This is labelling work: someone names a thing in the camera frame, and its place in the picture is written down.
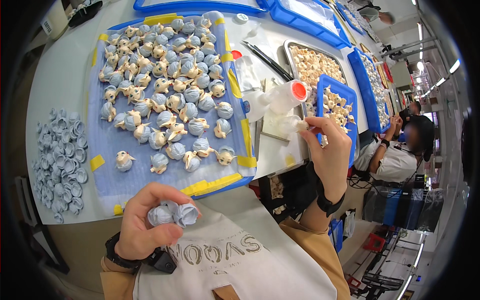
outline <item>blue tray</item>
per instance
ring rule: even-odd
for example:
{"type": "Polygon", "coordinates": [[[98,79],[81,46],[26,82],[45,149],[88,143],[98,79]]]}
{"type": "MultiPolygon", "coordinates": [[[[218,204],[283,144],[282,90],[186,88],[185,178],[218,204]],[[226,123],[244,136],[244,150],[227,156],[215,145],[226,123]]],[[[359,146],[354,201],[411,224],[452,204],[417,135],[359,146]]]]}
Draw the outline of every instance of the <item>blue tray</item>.
{"type": "Polygon", "coordinates": [[[252,16],[259,16],[268,12],[259,2],[259,8],[244,4],[223,2],[223,1],[207,1],[207,0],[189,0],[189,1],[172,1],[165,3],[157,3],[143,6],[145,0],[135,0],[133,9],[140,12],[182,12],[182,11],[222,11],[231,13],[244,13],[252,16]]]}
{"type": "MultiPolygon", "coordinates": [[[[218,24],[213,24],[210,27],[212,33],[217,36],[217,42],[215,48],[217,53],[222,56],[223,77],[227,93],[222,98],[215,98],[214,101],[229,102],[234,109],[234,116],[229,120],[232,128],[232,132],[226,139],[218,139],[213,135],[213,127],[218,119],[215,109],[204,112],[199,109],[198,117],[207,119],[210,129],[207,133],[204,133],[202,137],[207,137],[212,148],[218,148],[221,145],[228,145],[234,148],[236,155],[243,160],[240,162],[235,159],[234,162],[228,166],[233,169],[221,169],[217,168],[215,155],[210,155],[207,158],[203,158],[200,168],[195,172],[189,173],[183,170],[183,162],[177,160],[169,160],[168,168],[165,173],[158,175],[151,173],[149,169],[150,155],[158,153],[158,150],[154,150],[147,143],[138,144],[138,141],[132,136],[132,132],[123,131],[113,127],[113,123],[108,123],[105,120],[100,120],[100,110],[105,102],[101,97],[103,96],[103,88],[108,83],[102,83],[98,80],[98,72],[105,64],[104,46],[107,37],[113,33],[121,33],[123,29],[128,25],[138,27],[141,24],[169,24],[175,18],[187,17],[188,20],[193,18],[197,21],[202,15],[199,12],[185,12],[182,15],[176,15],[175,13],[146,17],[142,19],[133,20],[127,23],[119,24],[109,28],[105,33],[101,34],[97,42],[97,47],[94,50],[94,59],[92,61],[92,68],[90,70],[89,79],[89,92],[88,92],[88,120],[87,120],[87,134],[89,141],[89,156],[95,158],[102,158],[103,163],[97,167],[92,167],[93,175],[95,178],[97,194],[100,202],[104,208],[104,213],[107,216],[121,214],[119,207],[124,207],[124,202],[134,196],[140,188],[150,181],[158,181],[164,184],[174,186],[179,190],[184,190],[185,193],[191,195],[193,199],[198,199],[212,195],[214,193],[230,190],[242,185],[248,184],[254,177],[256,161],[253,157],[253,147],[251,146],[250,132],[248,130],[248,120],[245,117],[245,111],[243,109],[242,99],[238,98],[239,89],[234,89],[238,85],[236,78],[235,66],[231,59],[229,59],[230,50],[225,43],[226,38],[225,25],[222,23],[223,17],[217,17],[221,15],[218,12],[209,12],[209,16],[212,17],[212,21],[219,20],[218,24]],[[129,151],[133,157],[137,160],[134,161],[133,167],[125,172],[117,171],[115,167],[115,154],[118,151],[129,151]],[[211,179],[210,176],[203,174],[202,168],[214,168],[210,174],[214,174],[218,178],[211,179]],[[181,178],[185,182],[175,183],[171,182],[181,178]]],[[[145,89],[145,97],[150,97],[153,93],[153,83],[151,82],[145,89]]],[[[118,99],[114,107],[117,109],[117,113],[124,112],[133,109],[133,104],[128,105],[126,97],[122,93],[119,94],[118,99]]],[[[154,111],[150,115],[150,119],[142,118],[142,123],[152,122],[151,127],[157,128],[156,117],[157,113],[154,111]]],[[[182,137],[180,142],[187,146],[188,150],[191,150],[192,143],[196,139],[195,136],[187,134],[182,137]]],[[[161,149],[161,153],[165,154],[165,148],[161,149]]]]}
{"type": "MultiPolygon", "coordinates": [[[[357,122],[357,93],[348,87],[346,84],[341,83],[337,79],[334,79],[328,75],[322,74],[320,75],[320,80],[317,84],[317,117],[323,116],[323,89],[330,85],[330,91],[335,94],[339,94],[340,97],[345,98],[347,100],[347,104],[352,104],[352,115],[355,118],[355,123],[357,122]]],[[[347,129],[350,129],[347,133],[348,137],[352,140],[352,148],[350,149],[350,157],[348,159],[348,167],[350,168],[353,165],[353,161],[355,160],[355,146],[357,144],[357,125],[353,123],[347,123],[345,125],[347,129]]],[[[317,135],[318,141],[322,141],[322,135],[319,133],[317,135]]]]}
{"type": "MultiPolygon", "coordinates": [[[[316,3],[320,4],[321,6],[331,9],[328,5],[325,3],[322,3],[320,1],[314,0],[316,3]]],[[[343,30],[342,25],[334,15],[335,19],[335,27],[340,30],[340,36],[337,36],[330,30],[326,29],[322,25],[315,23],[314,21],[305,18],[302,15],[299,15],[296,12],[293,12],[287,8],[285,8],[280,0],[257,0],[258,3],[260,4],[261,7],[267,7],[270,10],[270,15],[272,16],[272,19],[275,21],[284,23],[286,25],[292,26],[294,28],[297,28],[303,32],[306,32],[322,41],[324,41],[327,44],[332,45],[333,47],[337,49],[342,49],[345,47],[352,47],[352,44],[348,40],[347,35],[345,34],[345,31],[343,30]]]]}
{"type": "Polygon", "coordinates": [[[365,107],[365,113],[367,115],[368,129],[375,133],[384,133],[388,128],[390,128],[390,123],[383,128],[380,126],[380,118],[378,117],[375,95],[373,94],[372,85],[370,84],[367,70],[365,70],[365,67],[363,66],[360,55],[365,55],[373,63],[373,60],[365,53],[360,51],[357,47],[354,47],[353,52],[348,54],[347,57],[350,61],[353,73],[355,74],[355,79],[357,79],[357,83],[360,88],[363,106],[365,107]]]}
{"type": "Polygon", "coordinates": [[[352,21],[350,21],[350,19],[348,18],[347,14],[345,13],[345,11],[347,12],[350,12],[348,10],[348,8],[346,8],[345,6],[343,6],[343,4],[341,3],[338,3],[336,2],[336,6],[339,8],[339,11],[340,13],[342,14],[342,16],[345,18],[345,20],[347,21],[347,23],[350,25],[350,27],[353,28],[353,30],[357,31],[358,33],[362,34],[362,35],[365,35],[366,32],[362,29],[358,29],[357,27],[355,27],[355,25],[352,23],[352,21]]]}

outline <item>person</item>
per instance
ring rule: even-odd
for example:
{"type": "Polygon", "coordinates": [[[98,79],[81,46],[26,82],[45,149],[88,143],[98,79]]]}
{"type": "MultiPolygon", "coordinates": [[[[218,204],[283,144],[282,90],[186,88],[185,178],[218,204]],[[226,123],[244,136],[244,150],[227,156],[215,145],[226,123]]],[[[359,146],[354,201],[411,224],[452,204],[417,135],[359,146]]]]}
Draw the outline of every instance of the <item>person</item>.
{"type": "Polygon", "coordinates": [[[107,241],[100,274],[105,299],[349,299],[327,233],[347,189],[351,140],[330,119],[305,120],[314,128],[300,134],[323,192],[299,222],[288,217],[278,225],[247,187],[194,202],[151,182],[127,202],[120,236],[107,241]],[[324,148],[318,133],[328,137],[324,148]],[[194,204],[201,212],[196,223],[152,227],[147,213],[164,199],[194,204]],[[177,265],[172,274],[140,265],[157,247],[177,265]]]}
{"type": "Polygon", "coordinates": [[[380,12],[372,7],[364,7],[359,10],[359,13],[369,23],[373,20],[380,19],[380,21],[385,24],[395,24],[395,17],[391,12],[380,12]]]}
{"type": "Polygon", "coordinates": [[[422,160],[429,161],[435,139],[433,122],[425,116],[410,119],[405,127],[405,143],[398,141],[402,124],[401,117],[390,117],[390,128],[382,140],[371,134],[372,141],[362,146],[354,161],[355,169],[368,171],[376,180],[403,182],[415,174],[422,160]]]}
{"type": "Polygon", "coordinates": [[[408,108],[399,112],[398,115],[402,118],[403,125],[402,131],[405,131],[405,126],[410,122],[411,116],[419,116],[421,111],[421,104],[418,101],[413,101],[410,103],[408,108]]]}

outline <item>fluorescent light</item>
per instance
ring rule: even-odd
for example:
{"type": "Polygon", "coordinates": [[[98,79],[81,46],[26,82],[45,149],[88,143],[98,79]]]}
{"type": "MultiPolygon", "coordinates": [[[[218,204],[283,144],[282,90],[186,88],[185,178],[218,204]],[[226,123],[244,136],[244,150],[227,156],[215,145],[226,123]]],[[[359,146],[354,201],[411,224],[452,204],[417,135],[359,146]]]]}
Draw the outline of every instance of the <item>fluorescent light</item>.
{"type": "Polygon", "coordinates": [[[417,26],[419,27],[419,38],[420,38],[420,41],[423,40],[423,31],[422,31],[422,27],[421,27],[421,23],[417,23],[417,26]]]}
{"type": "Polygon", "coordinates": [[[414,268],[416,268],[419,263],[422,250],[423,250],[423,243],[420,245],[419,253],[417,254],[417,258],[415,259],[415,263],[413,264],[414,268]]]}
{"type": "Polygon", "coordinates": [[[455,72],[458,67],[460,66],[460,60],[456,60],[456,62],[453,64],[453,66],[450,68],[450,73],[455,72]]]}
{"type": "Polygon", "coordinates": [[[403,294],[404,294],[405,291],[407,290],[408,285],[409,285],[409,283],[410,283],[411,280],[412,280],[412,275],[410,275],[410,276],[408,277],[407,282],[406,282],[405,285],[403,286],[403,289],[402,289],[402,291],[400,292],[400,294],[398,295],[398,297],[397,297],[396,300],[402,299],[403,294]]]}
{"type": "Polygon", "coordinates": [[[436,86],[440,86],[442,83],[445,82],[445,77],[442,77],[436,84],[436,86]]]}

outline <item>tan jacket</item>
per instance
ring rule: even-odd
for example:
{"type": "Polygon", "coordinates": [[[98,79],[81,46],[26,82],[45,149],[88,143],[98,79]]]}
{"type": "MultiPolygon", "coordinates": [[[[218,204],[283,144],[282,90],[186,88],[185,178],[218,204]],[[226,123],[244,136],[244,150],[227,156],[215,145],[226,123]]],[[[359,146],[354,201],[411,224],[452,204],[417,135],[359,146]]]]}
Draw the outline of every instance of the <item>tan jacket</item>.
{"type": "MultiPolygon", "coordinates": [[[[350,299],[350,291],[343,276],[342,266],[327,231],[309,230],[291,217],[281,222],[280,228],[322,267],[337,290],[337,299],[350,299]]],[[[105,299],[131,300],[136,274],[131,274],[131,269],[121,267],[113,271],[105,265],[104,258],[102,258],[101,264],[103,272],[100,273],[100,277],[105,299]]],[[[229,294],[230,290],[216,290],[215,292],[216,299],[237,299],[236,295],[229,294]]]]}

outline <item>white shirt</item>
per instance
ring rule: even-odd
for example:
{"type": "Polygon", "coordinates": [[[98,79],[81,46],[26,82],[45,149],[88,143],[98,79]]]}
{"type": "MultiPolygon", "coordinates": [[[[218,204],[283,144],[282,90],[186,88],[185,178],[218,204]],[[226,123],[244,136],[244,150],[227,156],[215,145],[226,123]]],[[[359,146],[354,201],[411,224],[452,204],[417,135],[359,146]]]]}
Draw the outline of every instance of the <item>white shirt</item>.
{"type": "MultiPolygon", "coordinates": [[[[381,141],[371,142],[360,150],[359,157],[355,160],[355,168],[359,171],[368,170],[370,160],[375,151],[380,146],[381,141]]],[[[417,159],[415,155],[408,152],[408,148],[400,142],[391,141],[390,146],[380,159],[380,166],[376,173],[370,172],[370,175],[376,180],[384,180],[388,182],[402,182],[410,178],[417,170],[417,159]],[[396,149],[394,146],[399,145],[403,150],[396,149]]]]}
{"type": "Polygon", "coordinates": [[[142,265],[133,299],[214,300],[232,285],[241,300],[336,300],[322,267],[294,242],[247,187],[196,202],[202,218],[168,248],[177,269],[167,275],[142,265]]]}

